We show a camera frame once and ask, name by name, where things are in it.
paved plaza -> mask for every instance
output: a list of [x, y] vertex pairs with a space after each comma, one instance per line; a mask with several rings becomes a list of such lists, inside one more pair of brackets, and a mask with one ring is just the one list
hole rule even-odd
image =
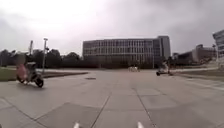
[[90, 71], [45, 80], [39, 89], [0, 83], [3, 128], [224, 128], [224, 83], [155, 75], [155, 71]]

grass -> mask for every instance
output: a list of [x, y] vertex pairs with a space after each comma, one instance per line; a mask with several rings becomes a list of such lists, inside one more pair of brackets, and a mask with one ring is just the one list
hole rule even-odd
[[223, 77], [224, 71], [220, 70], [190, 71], [190, 72], [182, 72], [182, 74]]
[[[52, 77], [64, 77], [70, 75], [84, 75], [87, 72], [45, 72], [44, 78], [52, 78]], [[0, 68], [0, 82], [2, 81], [15, 81], [16, 80], [16, 70], [13, 69], [5, 69]]]
[[16, 70], [0, 68], [0, 81], [16, 80]]
[[190, 71], [190, 72], [181, 72], [178, 74], [188, 78], [224, 81], [224, 71], [220, 70]]

large white building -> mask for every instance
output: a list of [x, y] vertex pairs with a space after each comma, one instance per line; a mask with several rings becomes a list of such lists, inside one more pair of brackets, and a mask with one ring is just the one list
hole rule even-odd
[[171, 55], [168, 36], [145, 39], [105, 39], [83, 42], [84, 60], [103, 65], [160, 64]]
[[213, 34], [216, 45], [218, 47], [219, 57], [224, 57], [224, 30], [216, 32]]

distant building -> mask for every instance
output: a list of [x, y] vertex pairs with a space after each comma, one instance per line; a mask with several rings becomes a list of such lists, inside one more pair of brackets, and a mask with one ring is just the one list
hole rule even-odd
[[224, 30], [213, 34], [213, 38], [215, 39], [215, 43], [218, 47], [219, 57], [224, 57]]
[[168, 36], [145, 39], [105, 39], [83, 42], [83, 58], [86, 61], [107, 65], [159, 65], [170, 56]]
[[216, 50], [213, 47], [204, 47], [200, 44], [191, 51], [174, 55], [177, 58], [177, 63], [181, 65], [203, 64], [216, 56]]

sky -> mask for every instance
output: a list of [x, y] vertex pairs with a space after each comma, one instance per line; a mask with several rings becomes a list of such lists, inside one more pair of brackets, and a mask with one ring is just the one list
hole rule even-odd
[[168, 35], [172, 52], [212, 46], [223, 0], [0, 0], [0, 50], [47, 46], [81, 55], [84, 40]]

